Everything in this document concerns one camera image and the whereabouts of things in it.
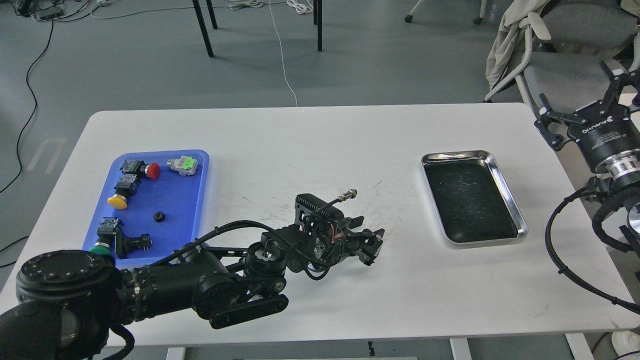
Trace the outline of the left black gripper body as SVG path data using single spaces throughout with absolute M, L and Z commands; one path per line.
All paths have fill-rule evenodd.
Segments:
M 326 202 L 314 194 L 295 197 L 293 250 L 287 252 L 287 267 L 292 272 L 325 273 L 331 266 L 358 254 L 358 243 L 349 230 L 350 219 L 334 205 L 355 198 L 354 193 L 340 194 Z

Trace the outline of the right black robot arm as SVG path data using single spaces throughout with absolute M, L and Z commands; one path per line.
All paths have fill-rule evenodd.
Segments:
M 555 251 L 551 238 L 558 214 L 574 200 L 587 199 L 599 203 L 591 225 L 600 241 L 623 253 L 639 253 L 640 134 L 631 119 L 631 115 L 639 111 L 639 96 L 634 96 L 631 105 L 619 102 L 624 87 L 639 88 L 639 72 L 611 70 L 604 61 L 600 66 L 610 80 L 603 98 L 574 112 L 553 110 L 547 97 L 543 93 L 539 95 L 542 108 L 534 124 L 544 141 L 556 152 L 574 142 L 593 173 L 584 187 L 567 196 L 553 210 L 546 224 L 544 241 L 559 274 L 613 305 L 638 313 L 637 304 L 601 291 L 569 269 Z

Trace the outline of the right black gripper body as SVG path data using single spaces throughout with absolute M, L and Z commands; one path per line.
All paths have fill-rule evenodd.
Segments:
M 585 123 L 571 123 L 567 135 L 574 140 L 589 170 L 606 173 L 608 158 L 622 153 L 639 153 L 639 130 L 631 121 L 631 110 L 622 104 L 612 104 L 604 114 L 594 102 L 574 112 Z

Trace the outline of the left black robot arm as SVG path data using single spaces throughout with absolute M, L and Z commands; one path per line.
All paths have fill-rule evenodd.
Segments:
M 1 315 L 1 358 L 91 359 L 114 333 L 125 346 L 110 358 L 122 360 L 134 349 L 126 328 L 133 322 L 192 309 L 219 330 L 283 312 L 286 270 L 317 281 L 352 256 L 375 262 L 384 229 L 358 231 L 364 217 L 335 207 L 356 194 L 350 189 L 331 202 L 298 194 L 293 224 L 233 221 L 132 269 L 115 266 L 110 246 L 142 246 L 147 237 L 125 237 L 117 219 L 108 219 L 92 249 L 48 251 L 20 267 L 19 304 Z

